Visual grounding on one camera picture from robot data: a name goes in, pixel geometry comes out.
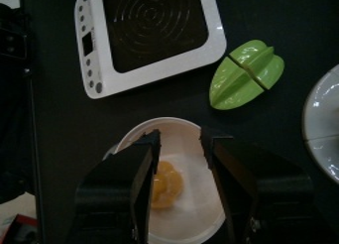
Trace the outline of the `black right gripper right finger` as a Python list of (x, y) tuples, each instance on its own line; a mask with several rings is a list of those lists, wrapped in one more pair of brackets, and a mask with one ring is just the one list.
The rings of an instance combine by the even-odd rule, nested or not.
[(200, 142), (227, 215), (228, 244), (311, 244), (310, 176), (291, 161), (204, 127)]

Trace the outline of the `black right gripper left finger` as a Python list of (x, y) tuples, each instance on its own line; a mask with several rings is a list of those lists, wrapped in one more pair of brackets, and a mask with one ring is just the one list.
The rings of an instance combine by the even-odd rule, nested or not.
[(154, 130), (86, 175), (66, 244), (147, 244), (160, 132)]

